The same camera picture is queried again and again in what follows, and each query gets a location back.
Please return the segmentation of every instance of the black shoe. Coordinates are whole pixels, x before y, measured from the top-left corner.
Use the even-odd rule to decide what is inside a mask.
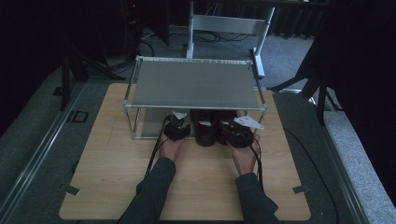
[[[230,121],[229,125],[224,125],[222,134],[228,144],[237,148],[251,146],[254,141],[254,134],[250,128],[233,120]]]
[[[224,146],[227,146],[227,141],[225,139],[223,129],[225,125],[228,125],[231,120],[238,117],[236,110],[218,110],[218,124],[215,127],[215,137],[218,142]]]
[[[194,123],[195,141],[203,147],[212,146],[216,142],[216,112],[214,110],[192,109],[191,118]]]

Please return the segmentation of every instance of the wooden platform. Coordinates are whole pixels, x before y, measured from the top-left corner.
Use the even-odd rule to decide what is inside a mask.
[[[126,90],[126,84],[118,83],[108,88],[70,184],[80,192],[77,196],[66,193],[60,210],[63,219],[118,219],[135,196],[155,140],[131,138],[122,108]],[[269,91],[263,94],[268,112],[259,135],[265,192],[279,206],[280,220],[307,220],[306,198],[292,190],[301,182],[274,99]],[[259,115],[250,113],[253,118]],[[218,143],[200,147],[186,140],[161,220],[243,220],[236,177],[227,147]]]

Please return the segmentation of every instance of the person's hand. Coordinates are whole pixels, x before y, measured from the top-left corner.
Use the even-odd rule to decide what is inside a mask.
[[[184,139],[172,141],[171,139],[168,139],[168,137],[165,134],[161,134],[161,140],[160,140],[160,157],[166,157],[168,159],[171,159],[172,161],[175,161],[178,157],[178,153],[180,151],[181,145],[183,144]]]
[[[260,140],[260,136],[257,133],[254,133],[254,138],[257,141],[253,141],[252,147],[259,154],[259,146],[257,142]],[[231,145],[228,145],[232,154],[233,154],[233,163],[236,166],[236,170],[239,175],[245,175],[248,173],[252,173],[254,169],[254,165],[256,164],[256,157],[251,151],[250,147],[242,147],[236,148]]]

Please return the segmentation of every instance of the black cable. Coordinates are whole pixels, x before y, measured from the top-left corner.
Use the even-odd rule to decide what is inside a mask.
[[[244,140],[247,142],[248,146],[250,147],[251,151],[253,152],[254,156],[256,157],[256,161],[257,161],[257,172],[259,173],[259,183],[262,186],[262,189],[264,189],[264,184],[262,183],[262,148],[260,146],[260,143],[257,141],[257,139],[255,137],[253,137],[254,140],[256,140],[257,145],[259,147],[259,153],[260,156],[257,154],[256,150],[254,150],[254,148],[251,146],[251,144],[249,143],[248,139],[245,137],[245,135],[238,129],[236,129],[241,135],[242,137],[244,137]]]
[[[117,64],[114,64],[114,65],[110,65],[110,66],[107,67],[107,69],[113,70],[113,69],[123,68],[123,67],[125,67],[126,65],[128,65],[129,63],[131,63],[132,60],[133,60],[133,59],[132,59],[132,56],[131,56],[130,54],[128,54],[128,55],[125,56],[125,61],[124,61],[124,62],[122,62],[122,63],[117,63]]]
[[[119,71],[119,72],[116,72],[116,73],[114,73],[114,74],[123,73],[123,72],[127,71],[128,69],[130,69],[132,66],[134,66],[134,65],[133,65],[133,64],[131,64],[131,65],[129,65],[127,68],[125,68],[124,70],[122,70],[122,71]]]
[[[126,49],[127,40],[128,40],[128,34],[129,34],[129,32],[128,32],[129,28],[128,28],[128,21],[126,20],[126,16],[125,16],[125,11],[126,11],[125,5],[127,5],[127,3],[126,3],[126,1],[123,1],[123,0],[120,0],[120,3],[121,3],[121,10],[122,10],[121,13],[122,13],[123,21],[124,21],[124,32],[125,32],[124,44],[123,44],[123,47],[122,47],[122,51],[120,53],[120,55],[122,55],[124,53],[125,49]]]
[[[150,45],[149,42],[147,42],[147,41],[145,41],[145,40],[143,40],[143,39],[140,39],[140,43],[141,43],[141,44],[147,45],[147,46],[151,49],[151,57],[155,57],[155,56],[154,56],[154,48]]]
[[[340,216],[339,216],[339,212],[338,212],[338,208],[335,204],[335,200],[334,197],[332,196],[332,194],[330,193],[329,187],[327,187],[326,183],[324,182],[323,176],[320,174],[320,171],[318,169],[318,167],[316,166],[316,164],[314,163],[314,160],[312,159],[311,155],[308,153],[308,150],[306,150],[305,146],[303,145],[303,143],[300,141],[300,139],[294,134],[292,133],[290,130],[283,128],[285,130],[285,132],[289,133],[302,147],[303,151],[305,152],[306,156],[308,157],[309,160],[311,160],[312,165],[314,166],[320,181],[323,183],[324,188],[327,191],[327,194],[330,197],[330,200],[332,201],[332,206],[334,207],[334,212],[335,212],[335,218],[336,218],[336,222],[335,223],[339,223],[340,222]]]
[[[338,106],[338,104],[334,101],[334,99],[332,98],[332,96],[329,94],[328,91],[326,91],[326,96],[329,98],[330,103],[332,103],[332,106],[338,110],[338,111],[344,111],[343,108],[341,108],[340,106]]]
[[[229,42],[229,41],[243,41],[245,39],[247,39],[249,37],[249,35],[245,35],[245,37],[238,39],[240,36],[242,36],[243,34],[237,35],[236,37],[233,38],[225,38],[223,37],[221,34],[213,32],[213,31],[197,31],[195,32],[197,34],[203,34],[203,35],[213,35],[214,39],[207,39],[198,35],[195,35],[194,37],[200,38],[201,40],[205,41],[205,42],[209,42],[209,43],[217,43],[217,42]]]
[[[155,143],[154,149],[152,149],[151,157],[150,157],[149,162],[148,162],[148,169],[146,170],[145,177],[149,174],[149,172],[151,170],[151,166],[152,166],[152,163],[154,161],[154,157],[155,157],[155,154],[157,153],[158,148],[160,148],[160,146],[162,146],[163,143],[166,142],[166,140],[168,140],[168,139],[166,139],[163,143],[160,144],[161,135],[163,134],[163,129],[165,127],[165,122],[166,122],[166,117],[165,117],[165,119],[163,119],[163,126],[161,127],[160,135],[157,138],[157,141]]]

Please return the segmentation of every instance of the metal leg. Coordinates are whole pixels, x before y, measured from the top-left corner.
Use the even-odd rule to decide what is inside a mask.
[[[260,56],[260,53],[262,52],[262,46],[264,45],[265,37],[267,37],[268,29],[270,28],[271,19],[274,15],[274,11],[275,8],[271,7],[271,12],[267,16],[267,18],[265,18],[265,26],[262,29],[262,35],[260,36],[259,44],[257,45],[257,48],[253,48],[254,63],[256,64],[258,78],[265,77],[264,67],[262,66],[262,57]]]
[[[192,42],[192,35],[194,32],[194,2],[190,1],[190,20],[189,20],[189,45],[187,46],[186,58],[192,58],[194,53],[194,43]]]
[[[136,111],[136,118],[134,119],[134,129],[132,131],[132,138],[136,138],[136,130],[140,119],[140,112],[141,112],[141,108],[138,107]]]

